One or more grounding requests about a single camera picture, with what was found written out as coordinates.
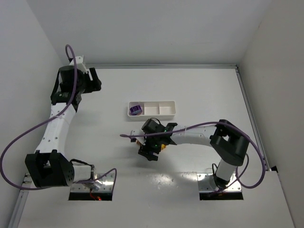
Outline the purple lego brick top pile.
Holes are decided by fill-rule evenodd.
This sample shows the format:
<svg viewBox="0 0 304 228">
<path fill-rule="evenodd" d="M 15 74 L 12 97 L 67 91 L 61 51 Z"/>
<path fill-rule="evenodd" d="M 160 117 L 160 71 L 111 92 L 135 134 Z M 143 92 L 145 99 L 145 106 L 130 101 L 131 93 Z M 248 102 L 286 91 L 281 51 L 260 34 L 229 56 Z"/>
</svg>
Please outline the purple lego brick top pile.
<svg viewBox="0 0 304 228">
<path fill-rule="evenodd" d="M 135 115 L 141 115 L 143 110 L 140 105 L 134 105 L 129 108 L 130 115 L 135 116 Z"/>
</svg>

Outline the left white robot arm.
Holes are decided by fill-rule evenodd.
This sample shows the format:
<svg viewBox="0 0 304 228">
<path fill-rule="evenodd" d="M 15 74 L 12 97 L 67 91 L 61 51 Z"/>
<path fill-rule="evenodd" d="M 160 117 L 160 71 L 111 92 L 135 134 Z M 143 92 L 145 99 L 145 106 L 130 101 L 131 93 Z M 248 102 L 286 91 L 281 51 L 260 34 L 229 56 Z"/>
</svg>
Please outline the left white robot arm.
<svg viewBox="0 0 304 228">
<path fill-rule="evenodd" d="M 63 66 L 58 70 L 51 94 L 51 121 L 35 152 L 25 158 L 26 167 L 37 188 L 71 186 L 74 182 L 92 178 L 93 165 L 86 162 L 73 164 L 65 156 L 65 142 L 69 126 L 81 102 L 81 95 L 101 90 L 95 68 L 84 73 L 74 67 Z"/>
</svg>

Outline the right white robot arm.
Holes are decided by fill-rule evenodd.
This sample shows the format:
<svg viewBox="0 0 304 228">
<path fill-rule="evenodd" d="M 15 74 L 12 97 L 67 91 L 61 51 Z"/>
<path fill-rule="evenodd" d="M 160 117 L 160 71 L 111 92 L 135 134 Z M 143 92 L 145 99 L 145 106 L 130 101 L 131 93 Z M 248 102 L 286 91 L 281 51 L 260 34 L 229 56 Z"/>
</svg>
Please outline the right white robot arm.
<svg viewBox="0 0 304 228">
<path fill-rule="evenodd" d="M 141 128 L 144 137 L 137 137 L 140 143 L 138 154 L 149 161 L 157 161 L 158 154 L 165 145 L 195 144 L 212 147 L 221 160 L 213 174 L 215 185 L 224 189 L 230 182 L 235 169 L 243 165 L 249 146 L 249 140 L 236 130 L 226 126 L 232 125 L 227 120 L 219 124 L 189 128 L 148 119 Z"/>
</svg>

